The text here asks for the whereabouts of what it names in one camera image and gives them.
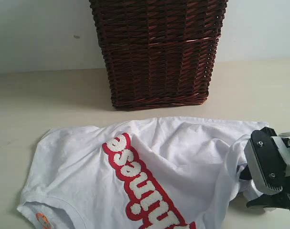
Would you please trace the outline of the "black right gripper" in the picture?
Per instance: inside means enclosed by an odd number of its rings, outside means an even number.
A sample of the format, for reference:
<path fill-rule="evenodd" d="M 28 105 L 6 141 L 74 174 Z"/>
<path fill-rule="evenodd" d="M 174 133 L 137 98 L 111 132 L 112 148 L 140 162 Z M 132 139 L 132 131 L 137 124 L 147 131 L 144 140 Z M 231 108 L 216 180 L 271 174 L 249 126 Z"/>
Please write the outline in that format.
<path fill-rule="evenodd" d="M 262 195 L 247 202 L 247 208 L 281 208 L 290 211 L 290 168 L 261 170 L 246 166 L 240 174 L 242 180 L 252 180 Z"/>

